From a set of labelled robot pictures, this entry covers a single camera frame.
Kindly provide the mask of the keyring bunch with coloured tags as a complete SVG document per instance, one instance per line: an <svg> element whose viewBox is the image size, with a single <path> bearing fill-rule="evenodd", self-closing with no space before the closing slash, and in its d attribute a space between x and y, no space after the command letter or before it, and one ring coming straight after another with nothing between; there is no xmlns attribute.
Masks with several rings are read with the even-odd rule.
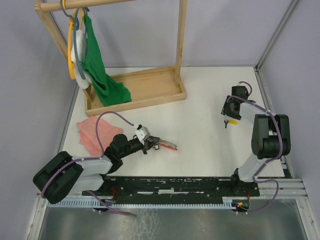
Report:
<svg viewBox="0 0 320 240"><path fill-rule="evenodd" d="M154 146L153 148L155 150L159 150L160 147L164 147L164 148L167 148L167 149L170 149L170 150L174 150L174 151L177 151L178 150L178 146L176 144L173 144L172 142L169 142L167 140L164 140L164 139L160 139Z"/></svg>

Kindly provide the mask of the yellow tag key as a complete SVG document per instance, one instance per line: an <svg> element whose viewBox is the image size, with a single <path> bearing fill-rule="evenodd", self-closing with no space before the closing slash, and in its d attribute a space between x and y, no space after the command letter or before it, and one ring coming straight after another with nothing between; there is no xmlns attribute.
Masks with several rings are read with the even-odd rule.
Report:
<svg viewBox="0 0 320 240"><path fill-rule="evenodd" d="M228 120L225 119L224 121L224 128L226 129L228 127L228 125L238 125L238 122L236 120Z"/></svg>

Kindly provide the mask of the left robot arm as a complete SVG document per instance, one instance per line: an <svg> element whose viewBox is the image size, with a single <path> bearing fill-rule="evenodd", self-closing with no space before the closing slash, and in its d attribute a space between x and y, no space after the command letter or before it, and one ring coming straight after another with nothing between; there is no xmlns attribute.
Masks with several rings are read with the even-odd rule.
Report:
<svg viewBox="0 0 320 240"><path fill-rule="evenodd" d="M123 165L122 158L138 151L146 155L160 140L152 135L143 141L137 136L129 140L126 135L117 134L103 156L80 158L61 151L35 174L32 182L50 204L59 203L69 194L87 190L106 195L111 189L107 175Z"/></svg>

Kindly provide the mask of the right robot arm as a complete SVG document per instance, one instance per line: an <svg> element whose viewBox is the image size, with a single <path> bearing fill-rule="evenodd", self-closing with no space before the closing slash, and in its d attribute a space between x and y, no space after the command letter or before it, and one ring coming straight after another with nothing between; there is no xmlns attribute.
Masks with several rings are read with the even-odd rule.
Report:
<svg viewBox="0 0 320 240"><path fill-rule="evenodd" d="M236 196L255 187L255 180L267 165L291 151L289 117L275 114L249 100L252 90L244 85L231 87L221 114L234 120L246 119L252 126L251 154L230 177L229 189Z"/></svg>

